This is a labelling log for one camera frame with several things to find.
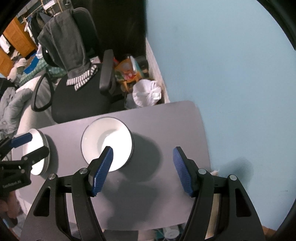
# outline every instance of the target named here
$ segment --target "metal screw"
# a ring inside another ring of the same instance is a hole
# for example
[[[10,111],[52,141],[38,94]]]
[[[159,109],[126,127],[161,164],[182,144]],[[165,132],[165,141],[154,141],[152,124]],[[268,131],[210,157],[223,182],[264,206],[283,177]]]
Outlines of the metal screw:
[[[236,175],[230,175],[229,178],[233,181],[235,181],[237,179],[237,176]]]
[[[56,176],[57,176],[57,175],[55,175],[54,173],[53,173],[53,174],[50,174],[50,175],[48,176],[48,179],[49,179],[49,180],[55,179]]]
[[[198,169],[198,173],[199,174],[206,174],[207,171],[205,169],[200,168],[200,169]]]
[[[80,174],[84,174],[84,173],[87,173],[87,168],[81,168],[80,170],[79,170],[79,173]]]

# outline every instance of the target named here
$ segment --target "gray table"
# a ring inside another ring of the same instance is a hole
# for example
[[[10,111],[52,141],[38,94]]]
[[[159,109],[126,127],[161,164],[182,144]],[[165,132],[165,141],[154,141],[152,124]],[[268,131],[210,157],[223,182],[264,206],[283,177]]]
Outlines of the gray table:
[[[85,128],[103,116],[116,117],[133,133],[135,152],[129,164],[108,174],[101,193],[92,198],[101,228],[149,230],[187,221],[193,199],[182,188],[173,164],[173,149],[181,146],[188,158],[207,170],[210,161],[203,123],[193,102],[182,101],[75,120],[40,129],[48,138],[51,163],[43,176],[20,189],[33,203],[50,173],[72,175],[87,167],[81,153]],[[13,151],[13,159],[22,149]],[[73,203],[67,201],[69,221],[76,223]]]

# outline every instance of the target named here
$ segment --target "blue gripper pad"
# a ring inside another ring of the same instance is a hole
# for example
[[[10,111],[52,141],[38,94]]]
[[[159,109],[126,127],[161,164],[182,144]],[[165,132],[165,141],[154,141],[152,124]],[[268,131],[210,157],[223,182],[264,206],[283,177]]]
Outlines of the blue gripper pad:
[[[176,147],[173,150],[173,162],[179,175],[184,191],[189,195],[193,195],[192,179],[184,163],[185,154],[181,147]]]
[[[32,140],[32,138],[33,138],[33,136],[29,132],[26,134],[23,134],[19,137],[15,137],[11,140],[10,147],[17,148],[19,146],[22,146],[22,145],[30,142]]]
[[[107,174],[109,172],[110,166],[112,164],[112,161],[113,161],[113,149],[110,147],[102,161],[100,168],[98,169],[98,171],[94,176],[93,188],[91,190],[91,193],[93,196],[96,196],[97,193],[99,193],[102,190]]]

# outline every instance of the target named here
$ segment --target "light blue wall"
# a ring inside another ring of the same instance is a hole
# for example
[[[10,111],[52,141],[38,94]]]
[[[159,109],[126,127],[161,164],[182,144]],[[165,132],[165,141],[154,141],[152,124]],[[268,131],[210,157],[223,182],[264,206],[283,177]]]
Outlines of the light blue wall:
[[[263,225],[296,197],[296,52],[256,0],[147,0],[147,38],[171,101],[204,121],[212,169],[242,180]]]

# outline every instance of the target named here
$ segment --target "chair seat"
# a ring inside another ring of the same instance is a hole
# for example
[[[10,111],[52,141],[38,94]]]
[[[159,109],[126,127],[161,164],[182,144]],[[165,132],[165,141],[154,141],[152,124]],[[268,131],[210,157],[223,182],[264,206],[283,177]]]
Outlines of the chair seat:
[[[68,76],[64,76],[54,93],[52,100],[52,118],[57,123],[74,121],[109,112],[110,98],[100,93],[101,68],[78,91],[74,85],[67,86]]]

